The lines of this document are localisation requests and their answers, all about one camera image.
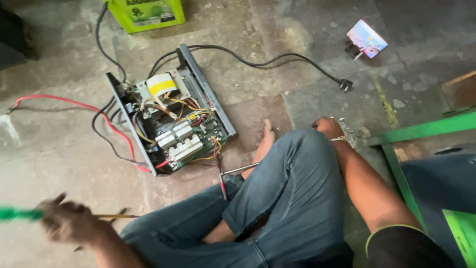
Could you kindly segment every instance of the person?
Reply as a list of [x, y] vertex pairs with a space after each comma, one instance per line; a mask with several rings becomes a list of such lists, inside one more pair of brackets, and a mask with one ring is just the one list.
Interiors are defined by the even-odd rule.
[[[333, 118], [276, 142], [265, 121], [253, 162], [241, 175], [130, 222], [120, 233], [65, 195], [39, 205], [48, 239], [79, 244], [100, 268], [351, 267], [344, 241], [344, 185], [365, 220], [370, 267], [453, 267], [408, 207], [345, 141]], [[261, 232], [242, 237], [268, 221]]]

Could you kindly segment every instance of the wire connector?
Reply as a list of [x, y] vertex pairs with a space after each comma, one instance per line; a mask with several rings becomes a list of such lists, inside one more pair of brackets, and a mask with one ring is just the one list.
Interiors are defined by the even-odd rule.
[[347, 80], [347, 79], [342, 79], [340, 81], [340, 88], [344, 90], [344, 92], [347, 92], [353, 85], [354, 83]]

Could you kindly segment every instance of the jeans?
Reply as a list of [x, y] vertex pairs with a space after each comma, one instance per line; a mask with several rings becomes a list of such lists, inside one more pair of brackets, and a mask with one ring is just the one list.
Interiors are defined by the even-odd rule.
[[[330, 141], [312, 129], [278, 139], [249, 175], [130, 222], [121, 237], [149, 267], [269, 267], [305, 260], [344, 242], [343, 182]], [[253, 239], [205, 244], [224, 219], [237, 236], [264, 214]]]

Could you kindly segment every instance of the green battery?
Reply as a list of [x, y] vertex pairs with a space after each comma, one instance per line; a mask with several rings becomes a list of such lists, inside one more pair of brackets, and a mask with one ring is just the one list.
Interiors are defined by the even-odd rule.
[[180, 0], [104, 0], [126, 33], [185, 23]]

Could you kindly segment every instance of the stone floor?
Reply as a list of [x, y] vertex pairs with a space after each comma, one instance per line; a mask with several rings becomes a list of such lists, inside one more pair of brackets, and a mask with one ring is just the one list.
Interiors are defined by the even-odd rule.
[[[0, 71], [0, 110], [18, 97], [47, 93], [103, 106], [111, 96], [103, 74], [117, 68], [98, 51], [94, 25], [97, 0], [3, 1], [33, 26], [39, 60]], [[293, 60], [255, 69], [227, 53], [198, 50], [193, 55], [238, 131], [224, 148], [225, 169], [251, 161], [269, 118], [278, 136], [309, 127], [327, 115], [344, 117], [342, 126], [357, 150], [392, 184], [385, 159], [363, 138], [425, 122], [447, 110], [440, 84], [474, 69], [475, 2], [431, 0], [183, 0], [187, 23], [127, 35], [110, 15], [101, 27], [105, 50], [143, 80], [153, 62], [180, 43], [218, 44], [251, 62], [285, 52], [301, 53], [338, 78], [338, 86], [309, 64]], [[389, 43], [370, 60], [344, 53], [345, 33], [365, 19]], [[160, 70], [177, 65], [163, 62]], [[131, 207], [142, 214], [180, 201], [218, 181], [211, 167], [189, 165], [169, 177], [152, 177], [114, 157], [90, 128], [92, 113], [48, 100], [25, 101], [34, 110], [0, 115], [0, 204], [31, 207], [66, 191], [96, 213]], [[128, 155], [127, 146], [99, 130]], [[346, 240], [365, 267], [369, 231], [346, 195]], [[119, 221], [120, 229], [127, 221]], [[35, 224], [0, 226], [2, 267], [93, 267], [88, 252], [45, 241]]]

